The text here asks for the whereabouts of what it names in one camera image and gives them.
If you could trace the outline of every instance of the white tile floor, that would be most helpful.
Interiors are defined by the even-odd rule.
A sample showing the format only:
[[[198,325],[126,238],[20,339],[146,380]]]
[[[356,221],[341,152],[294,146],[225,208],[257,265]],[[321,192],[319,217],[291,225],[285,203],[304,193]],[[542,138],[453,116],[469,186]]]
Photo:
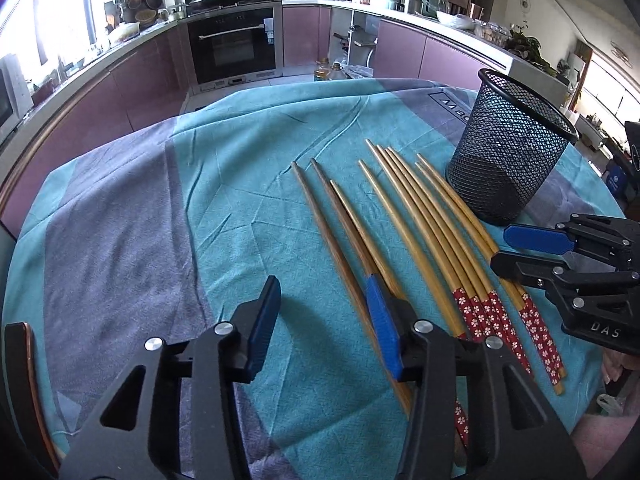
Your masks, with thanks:
[[[226,88],[219,88],[202,94],[197,94],[189,98],[186,106],[184,107],[184,113],[194,112],[208,106],[216,101],[220,101],[223,97],[231,95],[239,90],[245,90],[247,88],[258,88],[261,86],[276,86],[286,85],[291,83],[307,83],[314,80],[313,74],[293,75],[288,77],[276,77],[274,79],[265,79],[264,81],[253,81],[251,83],[244,83],[241,85],[228,86]]]

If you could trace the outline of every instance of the blue gripper pad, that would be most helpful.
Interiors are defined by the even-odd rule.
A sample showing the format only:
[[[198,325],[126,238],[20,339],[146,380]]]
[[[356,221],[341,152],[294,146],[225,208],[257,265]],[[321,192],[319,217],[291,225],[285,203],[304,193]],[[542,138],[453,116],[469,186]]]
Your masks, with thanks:
[[[246,370],[253,379],[262,370],[267,350],[280,311],[280,282],[275,276],[269,276],[257,300],[262,308],[255,318],[254,327],[248,337],[248,362]]]
[[[384,294],[380,290],[380,285],[375,275],[370,276],[367,280],[367,307],[369,308],[369,315],[376,331],[380,353],[386,369],[397,381],[403,368],[400,359],[400,336],[389,315]]]
[[[564,231],[518,224],[504,230],[504,241],[515,249],[550,254],[565,254],[575,247],[575,242],[569,240]]]

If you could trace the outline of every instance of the oven door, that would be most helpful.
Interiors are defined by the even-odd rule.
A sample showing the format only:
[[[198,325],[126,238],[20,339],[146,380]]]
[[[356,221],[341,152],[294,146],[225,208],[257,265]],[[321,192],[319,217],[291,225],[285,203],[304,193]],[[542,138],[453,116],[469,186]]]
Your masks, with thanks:
[[[200,85],[276,68],[273,7],[189,23],[189,40]]]

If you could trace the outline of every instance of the white bowl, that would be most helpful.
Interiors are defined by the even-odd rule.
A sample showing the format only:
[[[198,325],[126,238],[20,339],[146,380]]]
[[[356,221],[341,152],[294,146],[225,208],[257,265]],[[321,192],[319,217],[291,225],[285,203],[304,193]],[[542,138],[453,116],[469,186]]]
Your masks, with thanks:
[[[452,16],[451,14],[438,10],[436,15],[438,16],[438,21],[447,27],[458,28],[460,30],[472,30],[476,28],[476,22],[464,14]]]

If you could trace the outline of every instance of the black metal rim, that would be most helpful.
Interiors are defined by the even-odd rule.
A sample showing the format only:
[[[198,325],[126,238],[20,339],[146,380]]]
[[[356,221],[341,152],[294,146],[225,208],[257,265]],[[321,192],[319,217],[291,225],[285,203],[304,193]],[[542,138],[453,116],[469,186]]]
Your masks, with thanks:
[[[491,79],[489,78],[489,75],[491,75],[491,74],[495,74],[498,77],[501,77],[501,78],[503,78],[503,79],[505,79],[507,81],[510,81],[511,83],[514,83],[515,85],[519,86],[520,88],[525,89],[527,92],[530,92],[531,94],[533,94],[535,97],[537,97],[541,101],[545,102],[552,110],[554,110],[558,114],[558,116],[560,116],[562,118],[562,121],[564,122],[564,124],[566,124],[568,130],[565,130],[565,129],[561,128],[560,126],[558,126],[557,124],[552,123],[549,119],[547,119],[546,117],[542,116],[537,111],[535,111],[532,108],[528,107],[526,104],[524,104],[523,102],[519,101],[518,99],[516,99],[512,95],[507,94],[507,92],[505,92],[499,86],[496,86],[495,83],[493,81],[491,81]],[[505,74],[503,74],[501,72],[497,72],[495,70],[491,70],[489,68],[481,68],[480,71],[478,72],[478,77],[482,80],[482,84],[487,85],[491,90],[493,90],[495,93],[497,93],[500,97],[502,97],[506,101],[510,102],[513,106],[515,106],[522,113],[527,114],[533,120],[535,120],[535,121],[539,122],[540,124],[542,124],[547,130],[552,131],[553,133],[555,133],[556,135],[562,137],[563,139],[567,140],[568,142],[577,142],[578,141],[579,137],[578,137],[578,133],[575,131],[575,127],[560,112],[560,110],[558,110],[558,108],[555,105],[553,105],[551,102],[549,102],[548,99],[542,97],[542,95],[540,95],[535,90],[532,90],[531,88],[523,85],[521,82],[515,80],[513,77],[505,75]]]

